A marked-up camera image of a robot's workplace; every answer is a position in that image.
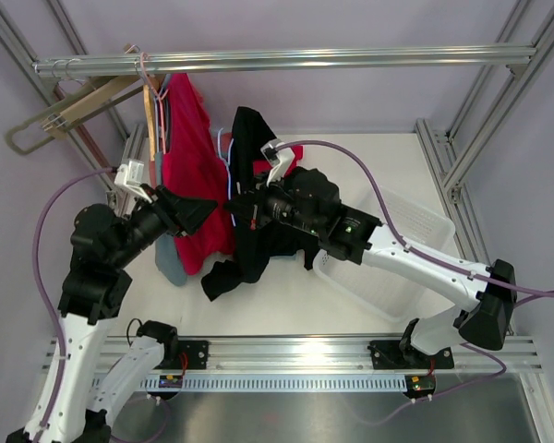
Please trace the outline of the black t shirt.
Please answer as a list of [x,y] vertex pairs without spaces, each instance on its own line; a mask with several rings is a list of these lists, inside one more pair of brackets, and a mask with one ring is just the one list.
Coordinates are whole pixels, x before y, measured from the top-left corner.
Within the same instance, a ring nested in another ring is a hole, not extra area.
[[[241,197],[254,187],[254,178],[271,166],[261,148],[276,139],[260,112],[240,106],[232,124],[232,148],[229,155],[231,198]],[[318,240],[308,233],[275,221],[263,227],[240,215],[234,216],[235,252],[231,259],[217,261],[202,277],[203,292],[210,301],[231,292],[242,283],[256,283],[272,257],[291,257],[301,251],[304,268],[313,269],[319,252]]]

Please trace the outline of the light blue wire hanger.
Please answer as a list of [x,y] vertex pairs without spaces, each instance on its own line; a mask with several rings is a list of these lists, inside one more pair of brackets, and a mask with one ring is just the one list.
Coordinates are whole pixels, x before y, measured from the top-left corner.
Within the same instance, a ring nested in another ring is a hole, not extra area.
[[221,127],[216,135],[217,156],[224,165],[227,176],[227,200],[230,201],[233,196],[233,177],[231,172],[232,149],[234,138],[231,132],[226,132]]

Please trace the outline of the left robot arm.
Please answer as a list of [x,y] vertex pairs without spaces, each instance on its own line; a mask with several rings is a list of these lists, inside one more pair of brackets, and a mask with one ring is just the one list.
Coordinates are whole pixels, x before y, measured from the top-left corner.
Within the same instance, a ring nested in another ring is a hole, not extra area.
[[9,442],[106,442],[114,422],[151,370],[180,357],[175,327],[146,321],[100,385],[92,384],[102,346],[132,279],[127,265],[160,237],[194,234],[215,211],[205,198],[181,198],[164,186],[139,186],[143,196],[124,217],[104,204],[74,220],[69,272],[51,316],[56,347],[30,420]]

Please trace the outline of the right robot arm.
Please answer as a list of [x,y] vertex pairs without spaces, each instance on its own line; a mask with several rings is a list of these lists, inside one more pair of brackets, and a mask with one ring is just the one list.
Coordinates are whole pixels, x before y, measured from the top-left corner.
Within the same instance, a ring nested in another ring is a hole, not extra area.
[[487,267],[435,249],[420,252],[396,239],[388,223],[344,205],[338,186],[316,169],[297,168],[274,182],[263,174],[224,206],[252,230],[279,222],[316,237],[336,259],[395,273],[453,302],[451,309],[408,323],[397,349],[387,356],[393,365],[425,367],[463,342],[502,349],[517,298],[509,287],[511,264],[498,260]]

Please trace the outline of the grey t shirt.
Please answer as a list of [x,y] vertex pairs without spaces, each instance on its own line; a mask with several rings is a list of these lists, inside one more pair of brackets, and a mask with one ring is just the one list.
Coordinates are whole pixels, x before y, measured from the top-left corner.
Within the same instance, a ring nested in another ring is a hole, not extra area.
[[187,283],[187,274],[175,247],[175,239],[168,233],[155,242],[155,265],[158,271],[174,286]]

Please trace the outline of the red t shirt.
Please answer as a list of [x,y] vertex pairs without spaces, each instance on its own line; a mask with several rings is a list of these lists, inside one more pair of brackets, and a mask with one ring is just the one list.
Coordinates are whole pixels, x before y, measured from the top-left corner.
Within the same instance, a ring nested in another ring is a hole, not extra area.
[[185,272],[195,275],[214,253],[224,255],[204,276],[205,282],[256,282],[270,258],[309,252],[312,241],[302,233],[272,223],[252,232],[234,225],[222,205],[249,188],[253,176],[269,170],[261,147],[275,134],[261,114],[249,107],[236,110],[232,124],[230,162],[224,164],[211,137],[211,121],[203,101],[185,74],[172,76],[167,93],[170,104],[170,149],[163,157],[163,182],[175,194],[206,198],[220,206],[195,235],[175,239]]

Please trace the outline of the tan wooden clip hanger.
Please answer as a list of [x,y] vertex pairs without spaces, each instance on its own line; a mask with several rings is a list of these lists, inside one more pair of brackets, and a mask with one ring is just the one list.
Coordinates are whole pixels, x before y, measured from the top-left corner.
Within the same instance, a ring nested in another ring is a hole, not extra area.
[[120,76],[106,80],[95,90],[52,111],[42,121],[42,129],[52,138],[63,139],[68,132],[94,116],[141,93],[138,76]]

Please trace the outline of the olive green hanger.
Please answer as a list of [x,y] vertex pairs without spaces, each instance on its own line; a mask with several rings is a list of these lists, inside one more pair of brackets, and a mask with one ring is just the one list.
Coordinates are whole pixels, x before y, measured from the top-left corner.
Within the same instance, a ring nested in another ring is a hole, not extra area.
[[[4,141],[6,145],[19,156],[28,156],[33,152],[39,150],[40,148],[44,147],[45,145],[51,143],[52,141],[58,140],[56,138],[50,137],[42,129],[42,121],[48,116],[50,112],[61,110],[65,104],[70,104],[74,99],[81,98],[87,93],[78,91],[77,93],[66,97],[62,101],[57,102],[56,104],[46,108],[44,111],[25,120],[23,123],[11,127],[6,131],[4,135]],[[70,132],[68,132],[63,139],[65,139],[75,129],[72,129]]]

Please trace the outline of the pink hanger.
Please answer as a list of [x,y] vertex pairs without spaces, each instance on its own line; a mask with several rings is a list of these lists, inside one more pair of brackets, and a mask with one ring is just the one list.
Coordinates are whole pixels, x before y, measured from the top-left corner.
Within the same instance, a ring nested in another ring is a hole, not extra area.
[[165,153],[167,151],[167,148],[166,148],[166,122],[165,122],[165,117],[164,117],[164,99],[166,97],[166,92],[162,92],[163,78],[158,78],[156,76],[151,76],[148,73],[148,70],[146,68],[147,59],[148,59],[148,55],[146,53],[141,52],[139,54],[138,61],[137,61],[137,71],[138,71],[138,74],[139,74],[140,78],[142,79],[143,86],[144,86],[144,80],[145,80],[146,76],[156,78],[157,81],[159,82],[159,85],[156,87],[156,89],[158,91],[158,93],[157,93],[157,95],[158,95],[157,110],[158,110],[158,127],[159,127],[159,143],[158,143],[157,153],[160,152],[160,151],[162,153]]

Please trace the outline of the dusty pink garment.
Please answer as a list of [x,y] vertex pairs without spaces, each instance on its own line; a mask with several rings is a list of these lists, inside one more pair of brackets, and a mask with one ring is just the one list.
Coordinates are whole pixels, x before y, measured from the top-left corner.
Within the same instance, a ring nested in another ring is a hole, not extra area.
[[155,189],[158,185],[157,166],[155,160],[149,161],[150,186]]

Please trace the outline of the white plastic basket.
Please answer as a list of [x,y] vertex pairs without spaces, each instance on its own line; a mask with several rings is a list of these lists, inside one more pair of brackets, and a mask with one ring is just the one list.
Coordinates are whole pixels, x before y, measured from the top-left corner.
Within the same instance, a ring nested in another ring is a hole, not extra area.
[[[384,187],[380,193],[395,228],[409,244],[441,251],[451,242],[455,228],[449,218]],[[432,281],[384,226],[376,229],[375,244],[361,264],[338,260],[322,250],[313,270],[352,301],[392,323],[408,318],[426,290],[424,283]]]

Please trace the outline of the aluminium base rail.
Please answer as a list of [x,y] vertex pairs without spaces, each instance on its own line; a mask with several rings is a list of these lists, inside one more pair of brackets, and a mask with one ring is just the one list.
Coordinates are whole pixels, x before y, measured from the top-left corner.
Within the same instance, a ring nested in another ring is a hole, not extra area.
[[182,337],[180,354],[187,370],[208,373],[422,374],[429,369],[440,374],[456,371],[490,374],[505,366],[512,373],[539,373],[540,358],[532,339],[509,336],[500,351],[482,351],[456,345],[434,357],[408,363],[392,336],[234,336]]

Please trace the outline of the aluminium hanging rail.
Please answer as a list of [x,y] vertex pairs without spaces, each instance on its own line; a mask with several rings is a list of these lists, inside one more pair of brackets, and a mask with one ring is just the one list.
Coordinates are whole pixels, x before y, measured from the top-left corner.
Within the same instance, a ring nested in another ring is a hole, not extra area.
[[[487,45],[297,49],[267,51],[206,51],[148,54],[148,73],[247,72],[396,66],[526,65],[536,55],[532,45]],[[83,78],[138,74],[139,54],[75,55],[32,64],[40,78]]]

